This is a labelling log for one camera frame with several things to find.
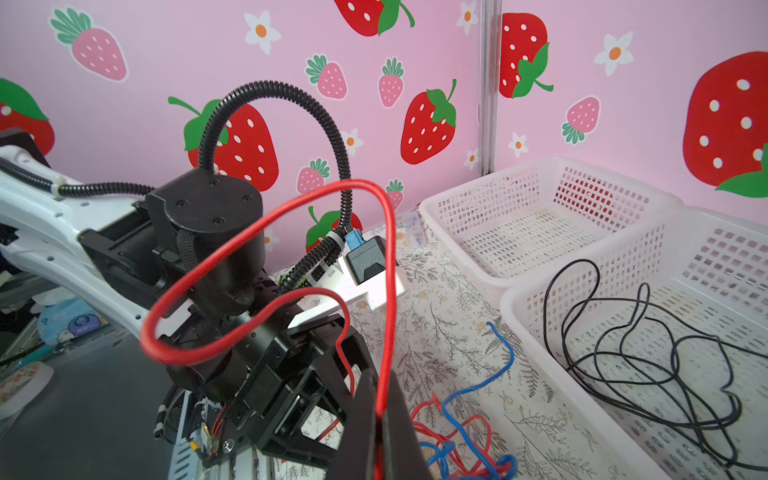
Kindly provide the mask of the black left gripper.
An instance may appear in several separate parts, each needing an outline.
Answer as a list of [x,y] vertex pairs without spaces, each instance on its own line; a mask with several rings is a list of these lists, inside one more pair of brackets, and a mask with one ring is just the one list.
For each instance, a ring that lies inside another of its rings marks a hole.
[[315,409],[346,421],[347,383],[373,366],[363,337],[341,313],[289,328],[305,291],[265,275],[261,236],[216,256],[261,218],[252,185],[196,168],[149,193],[145,207],[162,251],[175,254],[171,284],[142,325],[146,354],[176,385],[224,405],[217,439],[330,467],[334,450],[302,427]]

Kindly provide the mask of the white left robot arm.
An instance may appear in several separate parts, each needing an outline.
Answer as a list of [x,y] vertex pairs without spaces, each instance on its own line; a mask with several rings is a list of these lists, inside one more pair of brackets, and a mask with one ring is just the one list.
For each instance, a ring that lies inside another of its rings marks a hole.
[[345,376],[372,366],[362,337],[340,314],[302,325],[299,300],[329,275],[352,230],[352,194],[340,218],[280,281],[265,272],[257,234],[219,258],[200,279],[184,277],[263,218],[260,192],[214,164],[215,144],[253,101],[277,98],[312,115],[333,148],[342,179],[351,176],[341,133],[327,110],[298,87],[243,85],[205,122],[198,164],[153,188],[129,182],[57,184],[32,136],[1,133],[1,252],[15,267],[58,283],[127,328],[173,287],[181,293],[162,315],[192,304],[190,317],[159,339],[174,384],[224,406],[223,440],[315,468],[334,451],[301,428],[321,408],[345,421],[353,406]]

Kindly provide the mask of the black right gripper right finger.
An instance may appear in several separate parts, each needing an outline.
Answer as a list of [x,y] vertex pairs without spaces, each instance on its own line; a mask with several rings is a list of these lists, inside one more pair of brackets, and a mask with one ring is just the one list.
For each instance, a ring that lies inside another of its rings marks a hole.
[[390,375],[381,420],[381,471],[386,480],[431,480],[397,376]]

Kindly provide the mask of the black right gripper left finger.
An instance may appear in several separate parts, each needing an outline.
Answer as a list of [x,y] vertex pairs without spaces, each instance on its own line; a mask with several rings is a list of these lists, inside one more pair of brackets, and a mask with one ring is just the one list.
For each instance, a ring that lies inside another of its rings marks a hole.
[[326,480],[369,480],[374,478],[376,442],[376,381],[374,370],[366,369],[356,387],[352,407]]

